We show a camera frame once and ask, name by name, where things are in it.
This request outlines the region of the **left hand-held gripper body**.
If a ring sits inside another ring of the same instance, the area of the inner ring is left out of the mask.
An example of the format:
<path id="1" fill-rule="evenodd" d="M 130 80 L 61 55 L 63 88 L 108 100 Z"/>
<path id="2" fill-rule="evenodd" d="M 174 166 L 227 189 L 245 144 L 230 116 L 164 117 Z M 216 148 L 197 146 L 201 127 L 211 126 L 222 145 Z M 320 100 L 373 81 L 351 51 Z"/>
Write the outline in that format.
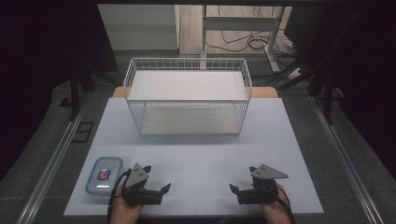
<path id="1" fill-rule="evenodd" d="M 136 205 L 160 205 L 163 196 L 157 195 L 158 190 L 145 189 L 145 185 L 149 180 L 143 167 L 136 163 L 133 168 L 127 171 L 127 176 L 121 186 L 120 196 L 130 206 Z"/>

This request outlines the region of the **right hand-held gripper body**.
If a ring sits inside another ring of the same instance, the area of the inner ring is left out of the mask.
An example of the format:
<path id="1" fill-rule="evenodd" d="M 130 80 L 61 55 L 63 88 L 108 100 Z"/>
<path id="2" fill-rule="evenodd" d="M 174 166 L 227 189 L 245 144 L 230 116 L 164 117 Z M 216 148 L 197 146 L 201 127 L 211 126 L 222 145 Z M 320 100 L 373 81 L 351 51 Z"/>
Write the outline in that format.
<path id="1" fill-rule="evenodd" d="M 252 177 L 252 189 L 245 189 L 245 194 L 237 196 L 240 204 L 272 203 L 278 196 L 276 180 L 289 176 L 268 165 L 261 164 Z"/>

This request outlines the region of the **clear plastic container with lid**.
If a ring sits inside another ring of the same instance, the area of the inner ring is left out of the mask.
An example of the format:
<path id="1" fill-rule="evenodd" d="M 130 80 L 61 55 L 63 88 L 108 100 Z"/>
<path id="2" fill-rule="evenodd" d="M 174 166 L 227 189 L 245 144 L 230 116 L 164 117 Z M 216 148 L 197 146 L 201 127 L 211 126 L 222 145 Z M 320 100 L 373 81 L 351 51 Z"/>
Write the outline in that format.
<path id="1" fill-rule="evenodd" d="M 123 170 L 123 160 L 115 157 L 101 157 L 96 160 L 89 176 L 86 192 L 98 197 L 108 197 Z"/>

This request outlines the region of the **white wire two-tier rack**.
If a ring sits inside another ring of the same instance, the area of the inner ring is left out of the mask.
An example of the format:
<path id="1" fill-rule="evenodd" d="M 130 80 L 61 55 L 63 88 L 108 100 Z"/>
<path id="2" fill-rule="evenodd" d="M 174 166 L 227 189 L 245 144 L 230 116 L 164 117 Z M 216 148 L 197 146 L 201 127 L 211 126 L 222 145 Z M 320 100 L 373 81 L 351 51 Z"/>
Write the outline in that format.
<path id="1" fill-rule="evenodd" d="M 133 58 L 123 94 L 141 135 L 238 135 L 252 82 L 244 59 Z"/>

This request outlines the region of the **person's right hand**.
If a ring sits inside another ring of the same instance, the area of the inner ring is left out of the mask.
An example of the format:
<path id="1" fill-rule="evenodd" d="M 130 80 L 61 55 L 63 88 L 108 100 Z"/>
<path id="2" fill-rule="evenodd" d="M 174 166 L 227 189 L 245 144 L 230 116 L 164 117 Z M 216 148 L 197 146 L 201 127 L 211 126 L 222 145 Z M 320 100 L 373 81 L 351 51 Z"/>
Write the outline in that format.
<path id="1" fill-rule="evenodd" d="M 290 203 L 285 193 L 285 189 L 278 183 L 276 183 L 276 185 L 279 199 L 289 207 Z M 260 204 L 260 207 L 267 224 L 291 224 L 286 208 L 278 201 L 262 203 Z"/>

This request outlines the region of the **person's left hand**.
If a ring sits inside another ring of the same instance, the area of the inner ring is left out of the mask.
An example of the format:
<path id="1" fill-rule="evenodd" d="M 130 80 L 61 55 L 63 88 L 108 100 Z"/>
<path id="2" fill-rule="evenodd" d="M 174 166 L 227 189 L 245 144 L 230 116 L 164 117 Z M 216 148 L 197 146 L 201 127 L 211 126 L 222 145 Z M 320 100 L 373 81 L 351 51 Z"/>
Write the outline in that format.
<path id="1" fill-rule="evenodd" d="M 112 213 L 109 224 L 135 224 L 139 219 L 144 206 L 130 206 L 120 195 L 117 195 L 111 208 Z"/>

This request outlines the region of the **light wooden table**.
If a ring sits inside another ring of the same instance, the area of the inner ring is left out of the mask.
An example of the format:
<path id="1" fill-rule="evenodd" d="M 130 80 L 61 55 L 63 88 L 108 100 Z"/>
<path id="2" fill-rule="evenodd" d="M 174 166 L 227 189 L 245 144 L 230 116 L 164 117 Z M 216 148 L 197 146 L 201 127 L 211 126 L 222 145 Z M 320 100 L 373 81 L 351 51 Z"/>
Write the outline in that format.
<path id="1" fill-rule="evenodd" d="M 123 97 L 123 87 L 117 87 L 113 92 L 114 98 Z M 252 88 L 252 98 L 277 98 L 278 94 L 273 87 L 253 87 Z"/>

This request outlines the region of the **black metal stand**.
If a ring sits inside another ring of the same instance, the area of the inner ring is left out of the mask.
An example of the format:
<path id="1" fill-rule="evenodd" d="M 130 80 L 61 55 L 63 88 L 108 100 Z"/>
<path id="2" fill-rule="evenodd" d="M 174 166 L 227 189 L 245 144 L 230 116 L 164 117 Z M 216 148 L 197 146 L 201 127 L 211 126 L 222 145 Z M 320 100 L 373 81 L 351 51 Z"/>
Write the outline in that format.
<path id="1" fill-rule="evenodd" d="M 328 124 L 332 125 L 331 112 L 333 76 L 330 71 L 323 68 L 318 68 L 313 71 L 313 79 L 309 84 L 307 91 L 310 95 L 318 95 L 321 90 L 324 90 L 323 116 Z"/>
<path id="2" fill-rule="evenodd" d="M 93 65 L 83 64 L 78 65 L 73 68 L 70 75 L 70 91 L 71 91 L 71 117 L 70 120 L 74 121 L 78 113 L 81 111 L 82 105 L 79 102 L 79 90 L 78 87 L 81 86 L 84 91 L 94 91 L 95 84 L 92 79 L 92 74 L 98 76 L 104 81 L 112 84 L 114 87 L 120 86 L 120 82 L 114 77 L 111 77 L 107 73 L 101 71 L 99 68 Z"/>

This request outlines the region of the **white power strip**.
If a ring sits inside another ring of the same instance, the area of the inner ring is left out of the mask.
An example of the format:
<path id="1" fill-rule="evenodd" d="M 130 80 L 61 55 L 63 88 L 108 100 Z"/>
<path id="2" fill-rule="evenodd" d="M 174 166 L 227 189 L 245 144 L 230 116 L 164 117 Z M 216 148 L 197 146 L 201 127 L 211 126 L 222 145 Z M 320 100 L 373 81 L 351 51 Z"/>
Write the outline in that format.
<path id="1" fill-rule="evenodd" d="M 296 68 L 287 76 L 287 79 L 294 79 L 299 75 L 301 75 L 303 72 L 304 72 L 303 68 Z"/>

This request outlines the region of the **white cabinet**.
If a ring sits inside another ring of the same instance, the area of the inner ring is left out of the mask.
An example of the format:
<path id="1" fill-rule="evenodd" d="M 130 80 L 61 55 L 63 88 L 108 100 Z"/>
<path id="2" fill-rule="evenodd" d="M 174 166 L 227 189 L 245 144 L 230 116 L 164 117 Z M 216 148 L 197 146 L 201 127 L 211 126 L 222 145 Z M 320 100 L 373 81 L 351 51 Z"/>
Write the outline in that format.
<path id="1" fill-rule="evenodd" d="M 114 50 L 178 50 L 179 5 L 98 4 Z"/>

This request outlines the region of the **black floor bracket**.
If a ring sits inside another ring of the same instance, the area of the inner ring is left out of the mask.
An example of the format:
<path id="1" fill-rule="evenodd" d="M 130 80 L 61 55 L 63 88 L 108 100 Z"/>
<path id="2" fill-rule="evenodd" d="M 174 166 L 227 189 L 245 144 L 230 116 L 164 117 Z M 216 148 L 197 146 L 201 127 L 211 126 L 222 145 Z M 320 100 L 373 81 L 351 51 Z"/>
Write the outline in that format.
<path id="1" fill-rule="evenodd" d="M 78 125 L 77 130 L 72 138 L 73 143 L 87 143 L 93 128 L 93 121 L 84 121 Z"/>

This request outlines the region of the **aluminium rail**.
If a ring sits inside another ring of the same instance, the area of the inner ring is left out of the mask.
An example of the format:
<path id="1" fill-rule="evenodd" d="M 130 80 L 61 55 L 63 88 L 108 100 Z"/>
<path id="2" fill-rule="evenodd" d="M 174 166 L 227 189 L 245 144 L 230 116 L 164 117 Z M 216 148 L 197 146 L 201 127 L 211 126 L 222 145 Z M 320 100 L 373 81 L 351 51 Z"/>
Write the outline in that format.
<path id="1" fill-rule="evenodd" d="M 361 208 L 366 215 L 370 224 L 385 224 L 385 219 L 382 218 L 380 211 L 378 210 L 375 201 L 363 183 L 361 177 L 359 176 L 358 172 L 356 171 L 351 159 L 347 155 L 347 151 L 340 140 L 336 130 L 334 127 L 326 120 L 325 116 L 323 115 L 324 108 L 320 103 L 318 97 L 309 96 L 309 100 L 314 107 L 316 114 L 318 116 L 319 122 L 323 127 L 324 132 L 326 133 L 334 153 L 338 157 L 341 166 L 344 169 L 346 177 L 358 198 L 358 201 L 361 205 Z"/>
<path id="2" fill-rule="evenodd" d="M 84 93 L 79 105 L 79 111 L 77 112 L 75 118 L 69 122 L 64 135 L 61 138 L 60 143 L 55 148 L 49 161 L 42 172 L 41 176 L 38 178 L 35 187 L 28 198 L 26 204 L 15 224 L 32 224 L 45 196 L 50 188 L 50 185 L 63 161 L 64 155 L 73 139 L 73 135 L 76 133 L 78 125 L 86 111 L 88 102 L 91 98 L 90 93 Z"/>

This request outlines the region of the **white metal desk frame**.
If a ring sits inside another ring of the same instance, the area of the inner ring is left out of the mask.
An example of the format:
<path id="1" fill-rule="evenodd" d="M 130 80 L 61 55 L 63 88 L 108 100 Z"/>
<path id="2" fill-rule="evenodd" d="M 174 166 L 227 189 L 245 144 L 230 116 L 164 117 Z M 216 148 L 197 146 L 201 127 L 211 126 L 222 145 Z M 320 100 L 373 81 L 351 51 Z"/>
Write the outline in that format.
<path id="1" fill-rule="evenodd" d="M 208 17 L 207 6 L 202 6 L 202 41 L 200 56 L 206 57 L 206 32 L 207 31 L 258 31 L 270 32 L 268 43 L 264 47 L 265 55 L 274 73 L 279 73 L 280 68 L 274 54 L 276 37 L 283 19 L 285 7 L 281 7 L 275 17 L 271 18 L 244 18 L 244 17 Z"/>

